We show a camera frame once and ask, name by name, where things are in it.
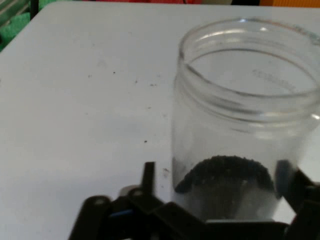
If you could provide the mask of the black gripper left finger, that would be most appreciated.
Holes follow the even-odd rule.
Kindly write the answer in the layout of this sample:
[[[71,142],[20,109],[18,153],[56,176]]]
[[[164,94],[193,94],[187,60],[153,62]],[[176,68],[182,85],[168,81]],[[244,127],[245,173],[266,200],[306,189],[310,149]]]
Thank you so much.
[[[141,183],[111,201],[87,198],[80,208],[71,240],[206,240],[207,226],[173,202],[153,195],[155,163],[146,162]]]

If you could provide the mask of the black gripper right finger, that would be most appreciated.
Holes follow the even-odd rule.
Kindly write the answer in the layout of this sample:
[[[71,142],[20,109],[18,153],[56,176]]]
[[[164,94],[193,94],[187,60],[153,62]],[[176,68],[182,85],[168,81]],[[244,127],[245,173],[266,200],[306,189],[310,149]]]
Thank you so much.
[[[318,240],[320,238],[320,184],[310,180],[289,160],[277,162],[275,191],[296,213],[284,234],[285,240]]]

